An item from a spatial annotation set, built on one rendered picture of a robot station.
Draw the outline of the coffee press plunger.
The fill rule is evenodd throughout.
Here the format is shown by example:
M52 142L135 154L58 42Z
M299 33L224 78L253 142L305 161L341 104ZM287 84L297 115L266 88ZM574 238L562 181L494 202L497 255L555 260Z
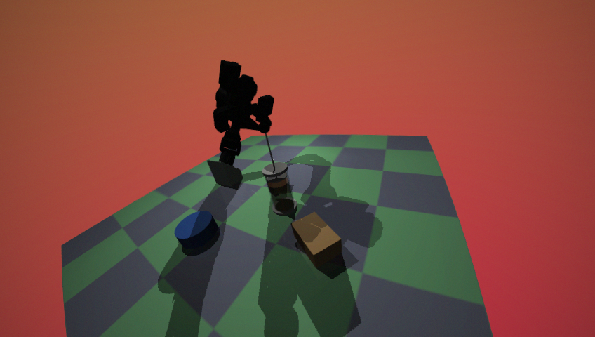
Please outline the coffee press plunger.
M288 167L286 163L274 163L272 153L267 139L267 133L270 131L270 125L266 121L259 123L261 133L265 133L269 153L272 159L272 164L265 166L262 169L262 174L265 177L267 189L272 201L272 209L277 215L286 215L293 212L297 207L297 202L293 197L293 191L288 175Z

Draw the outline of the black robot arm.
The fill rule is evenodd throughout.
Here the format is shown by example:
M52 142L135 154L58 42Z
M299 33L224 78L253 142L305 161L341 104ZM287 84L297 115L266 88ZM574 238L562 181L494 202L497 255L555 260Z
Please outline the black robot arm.
M220 88L216 92L216 108L224 107L223 101L227 96L229 102L235 105L236 100L242 98L251 98L253 101L258 91L258 85L254 78L248 75L240 77L241 66L236 62L221 60L219 72ZM240 78L239 78L240 77ZM225 131L222 137L219 150L222 152L219 161L225 164L233 165L235 155L239 155L241 151L241 137L240 129L234 129L233 123L228 131ZM237 149L237 150L236 150ZM235 151L234 151L235 150Z

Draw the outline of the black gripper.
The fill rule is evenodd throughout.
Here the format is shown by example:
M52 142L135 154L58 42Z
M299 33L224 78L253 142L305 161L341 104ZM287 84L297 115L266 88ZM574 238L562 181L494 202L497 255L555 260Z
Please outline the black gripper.
M223 101L224 107L215 108L213 112L214 127L219 132L228 131L230 125L228 121L233 123L234 129L251 129L260 131L261 127L256 122L266 121L272 126L272 121L268 116L272 114L274 98L270 95L261 96L257 103L251 104L251 98L242 98L236 100L235 105L232 105L227 96ZM253 115L256 120L250 118Z

